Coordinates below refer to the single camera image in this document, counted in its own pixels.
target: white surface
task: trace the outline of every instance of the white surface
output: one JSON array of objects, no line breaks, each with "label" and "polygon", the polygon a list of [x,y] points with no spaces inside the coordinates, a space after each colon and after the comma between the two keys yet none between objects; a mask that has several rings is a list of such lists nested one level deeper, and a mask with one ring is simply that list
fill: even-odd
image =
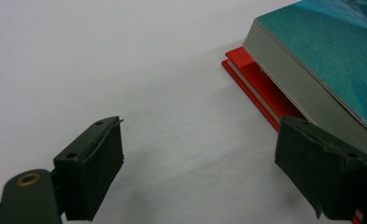
[{"label": "white surface", "polygon": [[293,2],[0,1],[0,196],[119,115],[126,160],[93,223],[331,222],[220,65],[255,17]]}]

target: screw hole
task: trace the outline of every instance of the screw hole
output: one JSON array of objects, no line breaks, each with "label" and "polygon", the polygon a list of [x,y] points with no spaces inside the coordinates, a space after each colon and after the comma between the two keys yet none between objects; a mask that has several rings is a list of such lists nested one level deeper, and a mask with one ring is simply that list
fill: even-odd
[{"label": "screw hole", "polygon": [[28,174],[28,175],[21,177],[17,181],[17,185],[19,187],[26,187],[26,186],[34,184],[38,179],[40,179],[39,174]]},{"label": "screw hole", "polygon": [[346,155],[347,155],[348,157],[352,157],[352,158],[357,158],[357,157],[358,157],[358,155],[357,155],[357,154],[352,153],[352,152],[348,152],[348,153],[346,153]]},{"label": "screw hole", "polygon": [[75,158],[76,156],[77,156],[78,154],[76,154],[76,153],[69,153],[69,154],[67,154],[67,159],[73,159],[73,158]]}]

